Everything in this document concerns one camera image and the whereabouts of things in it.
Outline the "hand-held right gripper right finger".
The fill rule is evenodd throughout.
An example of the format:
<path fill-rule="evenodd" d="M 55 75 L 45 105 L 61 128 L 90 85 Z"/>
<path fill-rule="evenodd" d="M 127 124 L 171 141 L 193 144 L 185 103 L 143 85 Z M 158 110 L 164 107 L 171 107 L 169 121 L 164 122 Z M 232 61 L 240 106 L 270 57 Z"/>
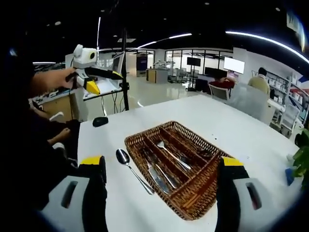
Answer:
<path fill-rule="evenodd" d="M 217 175 L 217 232 L 269 232 L 279 213 L 267 188 L 236 159 L 221 157 Z"/>

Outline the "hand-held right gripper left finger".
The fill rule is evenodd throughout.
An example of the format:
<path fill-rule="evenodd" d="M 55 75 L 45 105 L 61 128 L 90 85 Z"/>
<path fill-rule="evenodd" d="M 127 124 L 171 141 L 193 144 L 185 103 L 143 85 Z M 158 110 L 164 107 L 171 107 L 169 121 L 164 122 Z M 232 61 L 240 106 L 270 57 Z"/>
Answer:
<path fill-rule="evenodd" d="M 56 232 L 106 232 L 106 182 L 105 158 L 84 159 L 49 193 L 41 216 Z"/>

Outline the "person's left hand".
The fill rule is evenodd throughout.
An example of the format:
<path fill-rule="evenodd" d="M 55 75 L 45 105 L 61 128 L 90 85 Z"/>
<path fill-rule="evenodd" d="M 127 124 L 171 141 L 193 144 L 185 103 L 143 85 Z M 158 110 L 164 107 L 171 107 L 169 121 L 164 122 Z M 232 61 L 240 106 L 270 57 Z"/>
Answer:
<path fill-rule="evenodd" d="M 71 67 L 64 70 L 64 82 L 62 84 L 63 87 L 68 89 L 75 88 L 75 77 L 76 77 L 76 69 Z"/>

